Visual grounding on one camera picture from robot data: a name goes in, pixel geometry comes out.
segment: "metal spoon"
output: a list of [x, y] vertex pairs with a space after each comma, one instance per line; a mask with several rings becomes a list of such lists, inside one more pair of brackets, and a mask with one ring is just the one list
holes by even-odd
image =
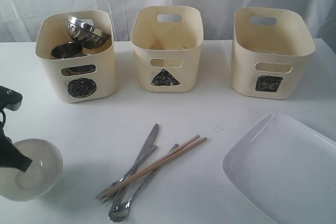
[[[100, 198], [100, 196], [105, 193], [107, 190], [111, 189], [112, 187], [118, 185], [119, 183], [123, 182], [135, 169], [138, 169], [138, 167], [157, 149], [156, 145], [152, 145], [148, 151], [143, 154], [138, 161], [136, 161], [131, 168], [120, 178], [119, 180], [113, 182], [111, 185], [109, 185], [106, 189], [104, 189], [99, 195], [96, 196], [96, 198]], [[106, 201], [109, 201], [112, 199], [117, 193], [109, 196], [108, 198], [105, 198], [103, 203]]]
[[[173, 149], [177, 148], [178, 144], [174, 144], [174, 146], [170, 149], [172, 151]], [[149, 183], [149, 181], [154, 177], [156, 173], [161, 169], [162, 167], [158, 167], [157, 169], [151, 171], [143, 180], [143, 182], [140, 184], [140, 186], [137, 188], [135, 193], [131, 196], [131, 198], [121, 204], [117, 204], [116, 206], [112, 206], [109, 211], [109, 219], [113, 222], [122, 222], [127, 218], [127, 216], [130, 214], [131, 206], [134, 201], [135, 196], [141, 191], [141, 189]]]

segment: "white plate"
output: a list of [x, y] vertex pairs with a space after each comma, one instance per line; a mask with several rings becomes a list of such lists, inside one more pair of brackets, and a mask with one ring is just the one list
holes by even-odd
[[287, 115], [259, 121], [223, 169], [275, 223], [336, 223], [336, 143]]

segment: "white tablecloth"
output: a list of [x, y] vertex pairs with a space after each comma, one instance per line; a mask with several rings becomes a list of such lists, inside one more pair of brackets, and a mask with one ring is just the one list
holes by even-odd
[[117, 91], [74, 104], [55, 96], [35, 43], [0, 44], [0, 85], [24, 96], [18, 111], [7, 111], [6, 134], [14, 142], [48, 140], [64, 159], [59, 182], [45, 196], [28, 202], [0, 198], [0, 223], [110, 223], [110, 206], [95, 195], [131, 166], [154, 123], [161, 126], [160, 148], [147, 163], [196, 134], [209, 141], [157, 174], [134, 202], [128, 223], [271, 223], [229, 181], [222, 160], [272, 112], [336, 140], [336, 55], [323, 40], [315, 42], [316, 54], [286, 100], [245, 97], [230, 88], [230, 40], [204, 42], [197, 84], [186, 93], [143, 90], [131, 43], [116, 42]]

